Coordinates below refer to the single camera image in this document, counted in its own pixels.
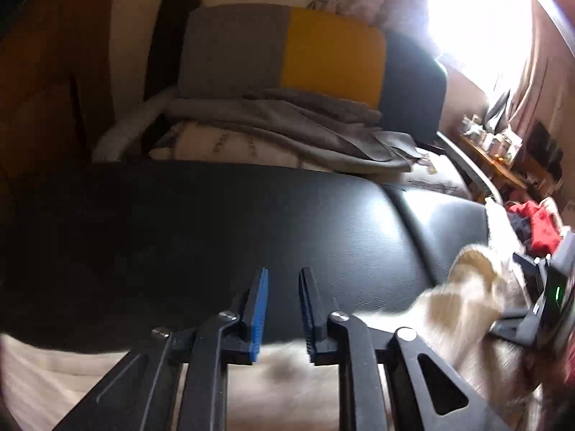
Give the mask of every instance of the red cloth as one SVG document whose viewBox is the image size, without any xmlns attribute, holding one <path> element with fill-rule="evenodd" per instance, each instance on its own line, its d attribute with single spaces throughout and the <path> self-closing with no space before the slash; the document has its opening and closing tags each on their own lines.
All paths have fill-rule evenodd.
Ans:
<svg viewBox="0 0 575 431">
<path fill-rule="evenodd" d="M 531 251 L 542 254 L 553 254 L 561 242 L 561 237 L 553 226 L 551 215 L 533 201 L 514 204 L 510 212 L 521 217 L 529 217 L 531 222 Z"/>
</svg>

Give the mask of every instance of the triangular cutout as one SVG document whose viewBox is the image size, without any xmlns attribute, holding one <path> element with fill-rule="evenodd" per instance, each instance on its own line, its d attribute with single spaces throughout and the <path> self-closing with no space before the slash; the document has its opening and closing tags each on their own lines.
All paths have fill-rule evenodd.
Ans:
<svg viewBox="0 0 575 431">
<path fill-rule="evenodd" d="M 467 407 L 469 399 L 451 382 L 449 377 L 426 354 L 418 355 L 418 362 L 431 396 L 433 408 L 438 415 L 447 415 Z"/>
</svg>

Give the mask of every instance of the yellow cushion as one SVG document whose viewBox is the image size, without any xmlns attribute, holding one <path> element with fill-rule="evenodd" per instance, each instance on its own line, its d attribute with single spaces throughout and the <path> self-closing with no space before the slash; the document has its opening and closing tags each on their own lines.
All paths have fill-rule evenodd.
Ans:
<svg viewBox="0 0 575 431">
<path fill-rule="evenodd" d="M 361 21 L 292 8 L 281 86 L 320 92 L 377 108 L 385 37 Z"/>
</svg>

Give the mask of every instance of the gray blanket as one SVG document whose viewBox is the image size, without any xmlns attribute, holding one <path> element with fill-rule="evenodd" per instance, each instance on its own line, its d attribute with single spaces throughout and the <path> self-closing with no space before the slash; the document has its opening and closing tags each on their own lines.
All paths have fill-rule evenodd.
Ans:
<svg viewBox="0 0 575 431">
<path fill-rule="evenodd" d="M 266 89 L 241 99 L 174 99 L 165 111 L 283 145 L 339 172 L 410 171 L 421 158 L 411 136 L 379 128 L 365 104 L 296 89 Z"/>
</svg>

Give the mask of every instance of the metal screw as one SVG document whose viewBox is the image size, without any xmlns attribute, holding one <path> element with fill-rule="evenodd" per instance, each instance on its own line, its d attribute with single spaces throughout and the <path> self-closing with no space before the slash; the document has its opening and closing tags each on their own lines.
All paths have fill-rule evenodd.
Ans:
<svg viewBox="0 0 575 431">
<path fill-rule="evenodd" d="M 405 340 L 406 342 L 411 342 L 418 337 L 418 333 L 410 328 L 400 328 L 397 330 L 396 334 L 400 339 Z"/>
<path fill-rule="evenodd" d="M 238 319 L 238 315 L 235 312 L 231 312 L 231 311 L 222 311 L 220 313 L 220 318 L 223 321 L 235 321 L 236 319 Z"/>
<path fill-rule="evenodd" d="M 346 322 L 349 318 L 350 315 L 343 311 L 334 311 L 330 314 L 330 319 L 334 322 Z"/>
<path fill-rule="evenodd" d="M 171 334 L 171 331 L 168 328 L 155 328 L 152 331 L 152 336 L 156 337 L 157 339 L 164 340 L 168 338 Z"/>
</svg>

